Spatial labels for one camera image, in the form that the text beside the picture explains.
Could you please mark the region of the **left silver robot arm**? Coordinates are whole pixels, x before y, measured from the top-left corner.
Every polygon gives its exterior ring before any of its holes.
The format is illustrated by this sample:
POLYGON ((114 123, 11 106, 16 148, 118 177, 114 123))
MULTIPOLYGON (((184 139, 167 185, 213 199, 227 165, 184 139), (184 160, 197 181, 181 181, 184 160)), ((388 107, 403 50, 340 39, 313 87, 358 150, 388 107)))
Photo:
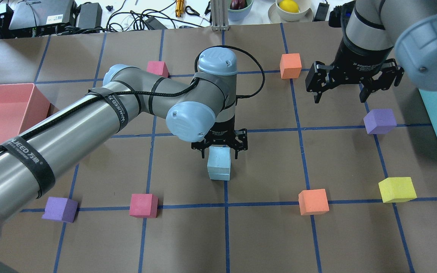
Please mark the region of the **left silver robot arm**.
POLYGON ((212 145, 246 150, 247 131, 234 129, 236 50, 230 45, 203 50, 189 85, 116 64, 101 87, 0 143, 0 233, 12 216, 141 113, 165 119, 170 132, 194 150, 212 145))

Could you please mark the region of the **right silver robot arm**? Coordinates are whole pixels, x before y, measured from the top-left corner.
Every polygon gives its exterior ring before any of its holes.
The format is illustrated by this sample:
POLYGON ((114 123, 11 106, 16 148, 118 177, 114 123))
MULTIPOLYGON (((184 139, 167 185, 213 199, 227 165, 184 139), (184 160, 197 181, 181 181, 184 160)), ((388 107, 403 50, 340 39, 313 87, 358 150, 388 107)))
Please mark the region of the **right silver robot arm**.
POLYGON ((437 91, 437 0, 353 0, 335 7, 328 23, 342 29, 342 40, 333 62, 316 61, 307 75, 316 104, 330 89, 359 83, 364 103, 404 74, 437 91))

